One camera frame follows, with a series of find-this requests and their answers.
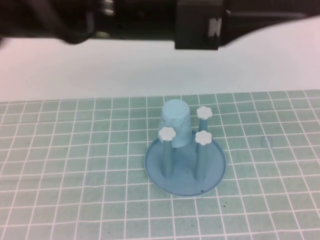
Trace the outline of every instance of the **white background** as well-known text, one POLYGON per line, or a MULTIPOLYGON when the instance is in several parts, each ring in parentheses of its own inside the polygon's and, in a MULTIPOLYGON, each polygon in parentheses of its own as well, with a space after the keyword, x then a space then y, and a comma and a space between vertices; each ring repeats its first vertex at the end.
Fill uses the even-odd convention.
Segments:
POLYGON ((219 51, 173 42, 8 39, 0 101, 320 89, 320 18, 257 31, 219 51))

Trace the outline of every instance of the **flower-shaped cap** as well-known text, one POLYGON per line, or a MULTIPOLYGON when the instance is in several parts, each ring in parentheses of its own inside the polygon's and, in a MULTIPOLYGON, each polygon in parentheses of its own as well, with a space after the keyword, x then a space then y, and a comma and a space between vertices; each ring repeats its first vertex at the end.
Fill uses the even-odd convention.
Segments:
POLYGON ((202 106, 196 110, 196 114, 198 115, 198 118, 202 120, 208 120, 212 117, 212 110, 210 107, 202 106))
POLYGON ((175 136, 176 136, 176 132, 173 127, 164 126, 159 131, 159 137, 162 141, 172 141, 175 136))
POLYGON ((212 134, 207 131, 200 131, 195 134, 195 141, 202 146, 212 142, 212 134))

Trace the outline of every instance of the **cutting mat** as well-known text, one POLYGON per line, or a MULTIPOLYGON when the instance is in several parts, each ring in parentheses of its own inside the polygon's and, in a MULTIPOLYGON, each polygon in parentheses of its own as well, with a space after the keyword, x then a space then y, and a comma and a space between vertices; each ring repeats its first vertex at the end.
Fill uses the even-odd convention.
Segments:
POLYGON ((0 240, 315 240, 320 90, 0 103, 0 240), (149 182, 161 106, 212 108, 221 184, 179 198, 149 182))

